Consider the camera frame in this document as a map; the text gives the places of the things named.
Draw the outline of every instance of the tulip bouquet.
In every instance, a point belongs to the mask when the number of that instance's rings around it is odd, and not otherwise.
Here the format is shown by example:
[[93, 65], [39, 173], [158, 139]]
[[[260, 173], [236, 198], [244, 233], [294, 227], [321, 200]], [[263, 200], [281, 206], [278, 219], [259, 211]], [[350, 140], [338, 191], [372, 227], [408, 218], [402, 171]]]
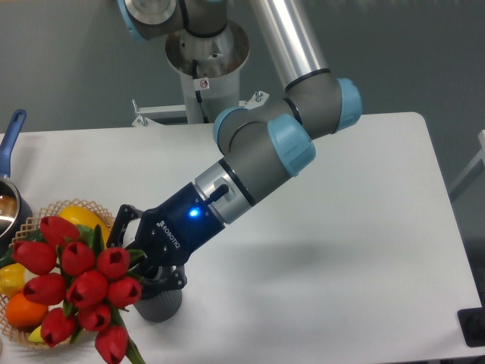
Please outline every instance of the tulip bouquet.
[[40, 336], [53, 347], [83, 330], [97, 331], [95, 348], [110, 364], [126, 356], [144, 363], [127, 333], [119, 309], [141, 297], [139, 277], [130, 266], [140, 250], [106, 248], [101, 228], [74, 225], [58, 216], [45, 216], [39, 229], [13, 245], [13, 258], [38, 275], [23, 287], [31, 302], [54, 306], [43, 319]]

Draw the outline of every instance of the yellow fruit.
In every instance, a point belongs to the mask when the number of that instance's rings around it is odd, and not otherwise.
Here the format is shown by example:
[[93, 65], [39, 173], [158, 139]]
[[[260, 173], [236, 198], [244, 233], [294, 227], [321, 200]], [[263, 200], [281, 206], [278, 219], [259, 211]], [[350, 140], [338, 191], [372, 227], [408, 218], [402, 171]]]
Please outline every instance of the yellow fruit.
[[109, 229], [106, 224], [91, 210], [76, 205], [70, 205], [62, 209], [59, 216], [75, 225], [85, 225], [94, 229], [96, 225], [101, 227], [103, 241], [108, 242]]
[[40, 329], [42, 328], [42, 325], [40, 325], [38, 328], [36, 328], [34, 331], [32, 331], [29, 335], [29, 341], [31, 343], [43, 343], [44, 339], [40, 336]]
[[0, 293], [5, 296], [22, 292], [25, 280], [23, 279], [26, 269], [19, 263], [7, 265], [0, 269]]

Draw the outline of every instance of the white table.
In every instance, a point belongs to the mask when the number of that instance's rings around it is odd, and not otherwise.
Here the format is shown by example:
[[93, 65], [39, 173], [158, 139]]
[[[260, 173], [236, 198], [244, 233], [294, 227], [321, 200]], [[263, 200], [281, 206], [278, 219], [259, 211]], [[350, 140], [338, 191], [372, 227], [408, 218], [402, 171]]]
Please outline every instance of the white table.
[[[192, 255], [173, 318], [124, 314], [147, 362], [485, 353], [466, 346], [456, 317], [480, 301], [423, 118], [365, 115], [315, 145], [297, 178]], [[12, 181], [34, 210], [80, 197], [115, 215], [159, 205], [220, 157], [210, 125], [23, 133]], [[43, 351], [2, 339], [2, 363], [103, 362], [90, 336]]]

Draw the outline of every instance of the blue led light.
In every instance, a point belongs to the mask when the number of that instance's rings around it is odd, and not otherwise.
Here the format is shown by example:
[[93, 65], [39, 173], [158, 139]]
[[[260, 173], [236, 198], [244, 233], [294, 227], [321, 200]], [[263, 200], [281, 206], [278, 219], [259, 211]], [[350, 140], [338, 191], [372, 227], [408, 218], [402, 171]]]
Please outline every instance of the blue led light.
[[191, 218], [196, 218], [199, 215], [200, 215], [200, 210], [198, 208], [194, 208], [194, 209], [189, 211], [189, 216]]

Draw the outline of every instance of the silver aluminum tube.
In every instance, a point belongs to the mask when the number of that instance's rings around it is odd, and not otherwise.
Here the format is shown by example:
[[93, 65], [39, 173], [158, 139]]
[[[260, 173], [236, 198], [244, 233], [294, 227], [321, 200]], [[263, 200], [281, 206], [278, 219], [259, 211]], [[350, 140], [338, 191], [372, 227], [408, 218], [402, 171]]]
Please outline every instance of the silver aluminum tube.
[[327, 68], [301, 0], [251, 0], [283, 87]]

